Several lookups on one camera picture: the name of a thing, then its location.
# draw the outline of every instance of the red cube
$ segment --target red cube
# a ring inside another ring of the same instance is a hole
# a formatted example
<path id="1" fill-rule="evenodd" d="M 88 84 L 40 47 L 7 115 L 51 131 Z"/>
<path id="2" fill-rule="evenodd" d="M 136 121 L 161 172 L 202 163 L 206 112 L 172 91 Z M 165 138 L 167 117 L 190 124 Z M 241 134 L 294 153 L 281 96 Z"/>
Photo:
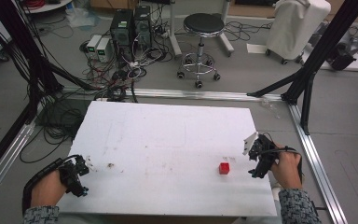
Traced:
<path id="1" fill-rule="evenodd" d="M 228 162 L 221 162 L 219 165 L 219 174 L 227 175 L 229 172 L 229 164 Z"/>

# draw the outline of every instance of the stool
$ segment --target stool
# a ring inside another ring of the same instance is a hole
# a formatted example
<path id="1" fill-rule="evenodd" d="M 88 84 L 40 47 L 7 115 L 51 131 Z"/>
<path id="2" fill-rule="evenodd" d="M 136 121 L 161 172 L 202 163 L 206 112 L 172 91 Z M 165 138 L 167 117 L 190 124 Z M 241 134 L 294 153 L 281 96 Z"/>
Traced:
<path id="1" fill-rule="evenodd" d="M 214 71 L 213 79 L 219 80 L 220 75 L 214 67 L 213 57 L 203 52 L 203 38 L 221 35 L 225 28 L 223 21 L 214 15 L 196 13 L 185 18 L 184 28 L 188 33 L 200 36 L 200 42 L 197 53 L 188 53 L 182 58 L 177 77 L 185 78 L 184 71 L 195 74 L 197 76 L 196 88 L 202 87 L 200 75 Z"/>

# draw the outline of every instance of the black stool seat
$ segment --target black stool seat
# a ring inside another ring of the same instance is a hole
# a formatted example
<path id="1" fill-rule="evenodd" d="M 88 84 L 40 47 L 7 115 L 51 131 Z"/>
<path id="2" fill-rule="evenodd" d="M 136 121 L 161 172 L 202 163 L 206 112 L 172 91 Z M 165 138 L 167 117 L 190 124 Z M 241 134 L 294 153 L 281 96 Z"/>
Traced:
<path id="1" fill-rule="evenodd" d="M 225 24 L 211 14 L 196 13 L 185 18 L 184 28 L 196 35 L 213 36 L 223 33 Z"/>

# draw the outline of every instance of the gray floor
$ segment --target gray floor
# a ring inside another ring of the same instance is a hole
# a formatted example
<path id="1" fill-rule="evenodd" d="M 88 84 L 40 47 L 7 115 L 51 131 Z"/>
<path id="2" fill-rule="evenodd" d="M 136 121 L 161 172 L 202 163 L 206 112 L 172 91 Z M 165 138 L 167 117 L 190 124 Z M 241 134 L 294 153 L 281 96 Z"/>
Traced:
<path id="1" fill-rule="evenodd" d="M 49 13 L 38 18 L 40 21 L 57 21 L 62 18 L 62 12 Z M 231 19 L 242 23 L 261 25 L 266 21 Z M 55 28 L 66 23 L 55 24 Z M 80 44 L 90 39 L 92 34 L 102 34 L 109 28 L 109 20 L 99 20 L 98 25 L 88 30 L 74 28 L 74 33 L 68 27 L 57 29 L 56 34 L 42 37 L 54 57 L 70 73 L 84 77 L 82 71 L 87 69 L 86 58 L 78 50 Z M 261 30 L 251 35 L 250 44 L 265 44 L 268 31 Z M 185 35 L 177 36 L 183 51 L 194 50 L 198 39 Z M 235 52 L 230 58 L 220 50 L 222 48 L 216 39 L 208 39 L 205 49 L 216 59 L 216 66 L 222 79 L 213 81 L 212 76 L 204 77 L 204 87 L 201 91 L 251 92 L 293 74 L 300 67 L 290 62 L 283 66 L 277 56 L 266 57 L 264 54 L 249 54 L 246 42 L 234 41 Z M 184 80 L 176 78 L 179 61 L 155 63 L 146 67 L 147 75 L 135 88 L 195 91 L 194 79 L 191 76 Z M 73 85 L 62 78 L 59 81 L 67 86 Z M 283 93 L 287 87 L 273 93 Z M 14 65 L 0 62 L 0 140 L 23 110 L 27 103 L 25 99 L 26 83 L 20 77 Z M 222 101 L 194 100 L 161 100 L 140 98 L 141 103 L 175 104 L 175 105 L 216 105 L 238 106 L 251 108 L 255 127 L 260 132 L 269 132 L 274 140 L 283 144 L 300 148 L 300 142 L 295 125 L 290 118 L 285 104 L 278 103 L 276 119 L 273 112 L 258 103 L 239 103 Z M 314 81 L 314 89 L 310 110 L 310 133 L 324 163 L 339 203 L 349 223 L 358 223 L 358 72 L 333 72 L 321 70 Z M 26 181 L 38 170 L 54 161 L 57 157 L 68 155 L 71 142 L 65 142 L 59 150 L 47 159 L 33 164 L 24 164 L 16 160 L 5 179 L 0 184 L 0 223 L 21 222 L 21 195 Z M 52 150 L 42 137 L 37 137 L 28 147 L 25 156 L 35 159 Z M 306 182 L 304 188 L 310 193 L 316 206 L 324 206 L 324 200 L 312 177 L 309 166 L 304 162 Z M 320 211 L 323 223 L 331 220 L 325 211 Z"/>

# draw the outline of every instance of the patterned sleeve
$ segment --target patterned sleeve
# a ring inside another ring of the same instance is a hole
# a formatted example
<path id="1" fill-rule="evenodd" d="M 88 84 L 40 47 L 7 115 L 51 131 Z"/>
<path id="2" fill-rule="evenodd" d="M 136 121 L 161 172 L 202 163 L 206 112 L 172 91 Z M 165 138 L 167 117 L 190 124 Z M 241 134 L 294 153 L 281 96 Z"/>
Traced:
<path id="1" fill-rule="evenodd" d="M 282 223 L 322 223 L 310 201 L 308 193 L 302 189 L 283 189 L 279 193 Z"/>
<path id="2" fill-rule="evenodd" d="M 24 214 L 23 224 L 55 224 L 58 222 L 60 209 L 57 206 L 38 206 L 28 208 Z"/>

